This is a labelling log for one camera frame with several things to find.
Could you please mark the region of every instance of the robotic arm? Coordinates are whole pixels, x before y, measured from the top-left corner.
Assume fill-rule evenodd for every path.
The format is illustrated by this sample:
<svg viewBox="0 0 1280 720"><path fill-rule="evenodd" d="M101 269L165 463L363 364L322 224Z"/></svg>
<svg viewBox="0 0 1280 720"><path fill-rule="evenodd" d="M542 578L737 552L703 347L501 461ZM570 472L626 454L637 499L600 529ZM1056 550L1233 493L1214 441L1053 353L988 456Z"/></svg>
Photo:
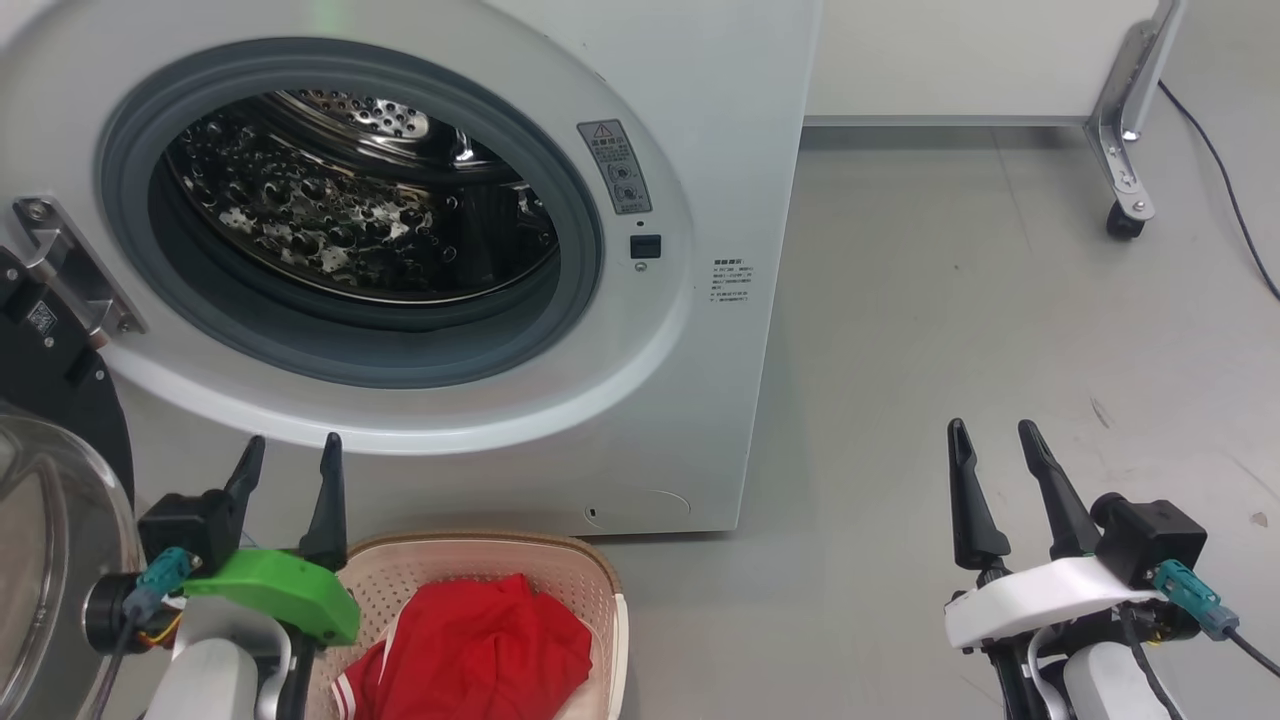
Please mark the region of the robotic arm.
<svg viewBox="0 0 1280 720"><path fill-rule="evenodd" d="M1009 538L983 497L964 421L952 420L955 561L978 580L946 605L947 639L991 661L1007 720L1180 720L1142 644L1203 629L1247 646L1235 633L1239 619L1190 570L1208 533L1166 500L1107 493L1085 510L1036 424L1023 420L1018 433L1053 534L1051 562L1021 573L1005 566Z"/></svg>
<svg viewBox="0 0 1280 720"><path fill-rule="evenodd" d="M148 719L302 720L316 651L356 642L360 607L334 574L347 564L342 439L330 433L325 443L296 553L238 547L265 446L250 439L225 488L161 498L138 520L147 570L104 577L90 593L86 637L113 659L93 720L120 657L169 642L173 660ZM186 600L180 618L161 602L173 594Z"/></svg>

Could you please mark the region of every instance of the teal connector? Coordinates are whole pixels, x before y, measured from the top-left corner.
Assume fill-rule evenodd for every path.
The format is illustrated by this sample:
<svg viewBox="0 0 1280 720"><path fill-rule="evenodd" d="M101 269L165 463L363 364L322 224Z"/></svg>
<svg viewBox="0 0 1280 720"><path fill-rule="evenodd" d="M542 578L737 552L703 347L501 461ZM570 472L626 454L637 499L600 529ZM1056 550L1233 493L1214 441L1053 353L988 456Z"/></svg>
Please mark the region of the teal connector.
<svg viewBox="0 0 1280 720"><path fill-rule="evenodd" d="M1239 616L1222 606L1222 598L1201 582L1190 568L1176 560L1165 560L1157 565L1152 584L1169 597L1169 602L1190 612L1204 634L1213 641L1225 641L1225 630L1240 625Z"/></svg>
<svg viewBox="0 0 1280 720"><path fill-rule="evenodd" d="M133 618L141 625L155 615L160 609L164 596L182 587L182 583L191 577L195 568L191 565L191 556L180 547L165 548L155 562L147 566L146 571L138 577L133 592L124 598L124 615Z"/></svg>

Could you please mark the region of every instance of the black power cord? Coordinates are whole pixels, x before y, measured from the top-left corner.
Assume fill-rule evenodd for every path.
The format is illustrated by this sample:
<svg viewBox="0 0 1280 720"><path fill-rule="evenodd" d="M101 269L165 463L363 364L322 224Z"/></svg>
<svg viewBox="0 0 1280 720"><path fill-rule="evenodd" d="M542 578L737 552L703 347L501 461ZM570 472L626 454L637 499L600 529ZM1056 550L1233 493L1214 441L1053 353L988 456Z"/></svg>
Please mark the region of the black power cord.
<svg viewBox="0 0 1280 720"><path fill-rule="evenodd" d="M1183 720L1181 714L1178 712L1178 706L1174 705L1172 698L1165 692L1165 685L1160 684L1160 678L1156 676L1156 671L1151 669L1151 662L1147 661L1147 653L1142 650L1138 633L1133 629L1133 607L1128 605L1120 607L1120 628L1124 630L1124 641L1129 646L1129 651L1133 652L1134 661L1142 669L1142 674L1147 676L1147 685L1151 687L1151 692L1156 694L1156 700L1169 712L1169 720Z"/></svg>
<svg viewBox="0 0 1280 720"><path fill-rule="evenodd" d="M106 711L106 701L111 698L111 688L115 687L115 676L120 674L120 664L124 661L124 652L129 646L129 641L133 638L133 633L138 628L138 614L131 612L124 620L124 629L120 630L120 635L115 639L115 650L111 651L111 661L106 666L106 675L102 676L102 684L97 687L97 694L93 697L93 705L90 706L90 719L102 720L102 714Z"/></svg>
<svg viewBox="0 0 1280 720"><path fill-rule="evenodd" d="M1262 651L1249 644L1249 641L1240 637L1240 633L1235 632L1235 628L1225 628L1222 634L1226 635L1231 642L1240 646L1240 650L1247 652L1249 657L1258 661L1258 665L1267 669L1268 673L1280 678L1280 665L1276 665L1274 660L1262 655Z"/></svg>
<svg viewBox="0 0 1280 720"><path fill-rule="evenodd" d="M1222 156L1217 154L1217 147L1213 147L1213 141L1208 138L1208 133L1204 132L1204 127L1201 126L1199 120L1196 119L1196 115L1192 115L1190 110L1188 110L1187 106L1174 96L1174 92L1169 90L1165 81L1160 81L1160 90L1164 91L1165 96L1169 97L1169 101L1174 104L1174 108L1178 108L1178 111L1187 118L1187 122L1196 128L1196 132L1198 132L1201 138L1204 141L1204 146L1208 147L1210 154L1213 155L1213 160L1217 163L1217 169L1222 173L1222 183L1226 184L1226 195L1231 199L1231 209L1235 210L1235 222L1240 224L1240 232L1244 233L1244 242L1249 246L1249 254L1253 255L1253 264L1258 266L1258 273L1262 274L1263 282L1267 283L1267 290L1271 291L1271 295L1276 296L1276 300L1280 300L1280 288L1277 288L1275 281L1271 279L1271 273L1268 273L1266 265L1262 264L1262 256L1258 255L1258 249L1253 245L1253 236L1249 234L1249 225L1244 223L1244 213L1240 213L1240 202L1235 199L1235 187L1231 186L1231 176L1226 172L1226 164L1222 163Z"/></svg>

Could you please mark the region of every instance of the metal caster wheel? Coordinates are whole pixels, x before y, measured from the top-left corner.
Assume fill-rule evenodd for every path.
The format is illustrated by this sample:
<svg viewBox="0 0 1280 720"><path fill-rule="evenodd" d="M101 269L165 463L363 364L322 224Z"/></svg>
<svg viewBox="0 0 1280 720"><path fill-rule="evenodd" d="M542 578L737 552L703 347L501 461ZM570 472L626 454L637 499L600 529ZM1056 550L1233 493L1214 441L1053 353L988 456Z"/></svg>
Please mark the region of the metal caster wheel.
<svg viewBox="0 0 1280 720"><path fill-rule="evenodd" d="M1107 234L1116 240L1133 240L1142 234L1142 228L1147 227L1144 220L1134 220L1124 214L1117 200L1111 205L1111 214L1107 215Z"/></svg>

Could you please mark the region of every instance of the pink plastic basket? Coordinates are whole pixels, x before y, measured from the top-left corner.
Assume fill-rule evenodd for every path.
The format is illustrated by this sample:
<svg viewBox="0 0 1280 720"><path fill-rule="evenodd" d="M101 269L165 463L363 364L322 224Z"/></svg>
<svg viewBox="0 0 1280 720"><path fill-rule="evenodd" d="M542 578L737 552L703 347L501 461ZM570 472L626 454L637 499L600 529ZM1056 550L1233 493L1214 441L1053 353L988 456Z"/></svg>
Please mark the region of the pink plastic basket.
<svg viewBox="0 0 1280 720"><path fill-rule="evenodd" d="M419 587L515 573L524 573L534 592L563 602L591 630L591 674L557 720L617 720L627 675L627 605L613 568L581 541L500 532L393 536L357 546L338 577L360 603L360 637L352 647L316 656L307 719L337 720L329 684L378 642Z"/></svg>

